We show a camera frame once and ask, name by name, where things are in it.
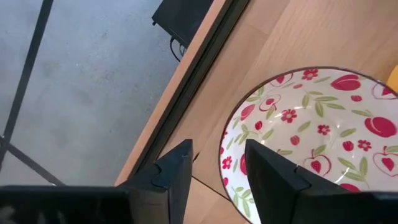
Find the red floral green bowl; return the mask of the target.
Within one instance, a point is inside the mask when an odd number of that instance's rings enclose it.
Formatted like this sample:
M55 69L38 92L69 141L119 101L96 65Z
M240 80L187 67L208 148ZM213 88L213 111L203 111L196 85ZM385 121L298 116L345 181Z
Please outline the red floral green bowl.
M292 70L255 87L231 113L221 180L237 211L261 224L246 172L248 139L351 191L398 191L398 93L358 72Z

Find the black electronics box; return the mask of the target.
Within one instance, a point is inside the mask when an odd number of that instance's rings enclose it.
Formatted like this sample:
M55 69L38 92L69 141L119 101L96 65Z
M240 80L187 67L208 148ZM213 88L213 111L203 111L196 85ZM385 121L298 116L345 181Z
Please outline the black electronics box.
M162 0L152 16L179 44L188 48L214 0Z

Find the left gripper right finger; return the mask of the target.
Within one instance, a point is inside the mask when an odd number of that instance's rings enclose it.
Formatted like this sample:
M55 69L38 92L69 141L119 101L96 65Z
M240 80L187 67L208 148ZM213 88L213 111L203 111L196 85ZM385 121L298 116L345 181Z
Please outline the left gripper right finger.
M262 224L367 224L369 197L294 164L253 139L246 170Z

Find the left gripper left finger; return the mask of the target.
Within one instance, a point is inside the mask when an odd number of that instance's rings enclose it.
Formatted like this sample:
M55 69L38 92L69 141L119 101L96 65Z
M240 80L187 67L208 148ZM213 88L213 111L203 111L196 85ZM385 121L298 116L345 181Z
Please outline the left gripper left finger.
M193 141L186 139L122 183L132 224L183 224L192 180Z

